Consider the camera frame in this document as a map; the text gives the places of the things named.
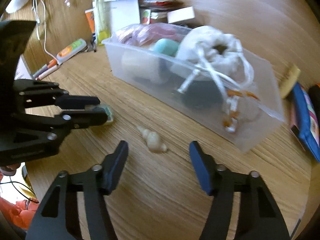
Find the person left hand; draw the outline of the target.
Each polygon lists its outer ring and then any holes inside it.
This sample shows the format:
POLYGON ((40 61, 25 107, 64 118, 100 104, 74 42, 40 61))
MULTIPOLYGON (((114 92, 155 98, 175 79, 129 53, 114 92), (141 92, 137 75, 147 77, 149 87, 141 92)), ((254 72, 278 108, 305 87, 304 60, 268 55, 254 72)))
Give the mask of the person left hand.
POLYGON ((0 171, 4 176, 14 176, 17 169, 21 166, 21 163, 17 163, 9 166, 1 166, 0 171))

